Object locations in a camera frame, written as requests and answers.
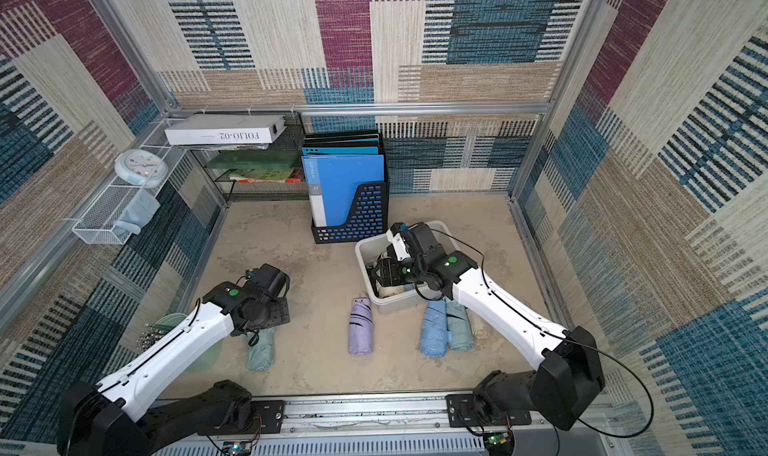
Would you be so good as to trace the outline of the white plastic storage box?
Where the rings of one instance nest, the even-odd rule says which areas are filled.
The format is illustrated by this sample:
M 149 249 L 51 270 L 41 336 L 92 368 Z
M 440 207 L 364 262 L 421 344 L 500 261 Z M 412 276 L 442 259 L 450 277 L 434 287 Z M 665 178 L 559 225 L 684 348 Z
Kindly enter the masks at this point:
M 355 256 L 372 303 L 383 314 L 453 297 L 453 286 L 475 266 L 440 221 L 393 224 L 356 243 Z

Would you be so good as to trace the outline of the mint green umbrella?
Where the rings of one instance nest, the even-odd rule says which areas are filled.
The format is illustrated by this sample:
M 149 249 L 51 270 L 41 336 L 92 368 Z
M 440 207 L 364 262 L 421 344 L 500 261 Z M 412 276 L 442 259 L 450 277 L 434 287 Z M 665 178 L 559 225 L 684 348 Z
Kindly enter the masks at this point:
M 247 369 L 263 372 L 271 368 L 275 360 L 275 329 L 262 329 L 248 341 L 249 352 Z

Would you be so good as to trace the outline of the purple umbrella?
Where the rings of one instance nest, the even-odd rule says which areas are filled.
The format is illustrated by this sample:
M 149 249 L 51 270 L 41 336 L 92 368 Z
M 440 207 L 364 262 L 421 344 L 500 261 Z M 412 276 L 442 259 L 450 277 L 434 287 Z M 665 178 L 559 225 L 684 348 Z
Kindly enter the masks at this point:
M 352 301 L 349 316 L 349 353 L 353 356 L 373 352 L 374 322 L 371 302 L 365 293 Z

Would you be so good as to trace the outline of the blue umbrella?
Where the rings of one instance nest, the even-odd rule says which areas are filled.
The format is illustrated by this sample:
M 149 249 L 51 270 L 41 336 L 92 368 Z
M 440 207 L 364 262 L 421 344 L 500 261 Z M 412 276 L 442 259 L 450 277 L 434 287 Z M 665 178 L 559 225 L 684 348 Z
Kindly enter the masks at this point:
M 447 353 L 449 341 L 446 302 L 429 301 L 422 320 L 420 352 L 427 357 L 442 358 Z

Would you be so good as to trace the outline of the teal umbrella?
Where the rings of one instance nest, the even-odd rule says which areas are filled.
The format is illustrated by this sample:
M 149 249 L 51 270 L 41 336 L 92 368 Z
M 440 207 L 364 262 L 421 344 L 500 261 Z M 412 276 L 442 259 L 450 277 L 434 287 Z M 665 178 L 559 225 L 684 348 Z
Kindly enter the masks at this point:
M 446 301 L 449 347 L 453 351 L 471 351 L 475 348 L 474 334 L 466 307 L 453 300 Z

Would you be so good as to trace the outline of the cream umbrella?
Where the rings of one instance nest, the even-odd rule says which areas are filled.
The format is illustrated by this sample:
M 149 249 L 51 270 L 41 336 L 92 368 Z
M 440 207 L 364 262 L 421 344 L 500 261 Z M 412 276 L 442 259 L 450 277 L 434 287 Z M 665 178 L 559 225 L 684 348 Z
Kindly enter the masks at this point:
M 386 299 L 390 297 L 396 297 L 413 290 L 413 284 L 405 284 L 399 286 L 379 286 L 377 289 L 377 294 L 379 299 Z

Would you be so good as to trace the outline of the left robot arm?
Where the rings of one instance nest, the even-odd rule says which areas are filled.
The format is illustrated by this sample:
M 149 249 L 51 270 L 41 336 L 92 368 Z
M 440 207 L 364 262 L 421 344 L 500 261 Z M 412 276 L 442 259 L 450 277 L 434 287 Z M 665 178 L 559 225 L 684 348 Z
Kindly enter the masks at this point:
M 260 408 L 250 391 L 223 380 L 186 399 L 156 399 L 207 350 L 228 337 L 289 322 L 289 276 L 263 264 L 243 282 L 225 281 L 149 349 L 91 385 L 79 382 L 62 396 L 56 436 L 61 455 L 152 455 L 188 436 L 245 434 L 280 429 L 276 407 Z

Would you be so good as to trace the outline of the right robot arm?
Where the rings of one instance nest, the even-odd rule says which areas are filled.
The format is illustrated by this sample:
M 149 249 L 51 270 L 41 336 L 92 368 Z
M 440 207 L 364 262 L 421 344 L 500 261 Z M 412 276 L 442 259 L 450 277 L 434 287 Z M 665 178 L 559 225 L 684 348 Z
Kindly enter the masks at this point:
M 478 316 L 525 357 L 527 372 L 497 370 L 474 389 L 474 411 L 486 423 L 510 411 L 536 411 L 552 426 L 569 430 L 605 389 L 607 352 L 581 326 L 568 329 L 520 302 L 460 250 L 447 252 L 439 230 L 425 222 L 394 223 L 384 236 L 384 256 L 375 263 L 382 286 L 423 285 Z

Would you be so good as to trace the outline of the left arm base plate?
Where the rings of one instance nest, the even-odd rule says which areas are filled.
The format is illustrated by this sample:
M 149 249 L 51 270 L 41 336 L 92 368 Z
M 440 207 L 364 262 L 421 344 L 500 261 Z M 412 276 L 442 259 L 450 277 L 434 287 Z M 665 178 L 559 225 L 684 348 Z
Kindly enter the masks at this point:
M 285 400 L 252 400 L 244 432 L 247 434 L 279 434 L 282 429 Z

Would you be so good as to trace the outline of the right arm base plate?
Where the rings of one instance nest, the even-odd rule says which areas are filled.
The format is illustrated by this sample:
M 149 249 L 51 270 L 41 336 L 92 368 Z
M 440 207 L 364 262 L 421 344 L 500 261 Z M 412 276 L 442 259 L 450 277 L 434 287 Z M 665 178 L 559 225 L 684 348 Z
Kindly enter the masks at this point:
M 472 394 L 449 393 L 445 396 L 449 426 L 451 428 L 472 429 L 491 426 L 524 426 L 532 423 L 527 410 L 501 410 L 491 414 L 481 409 Z

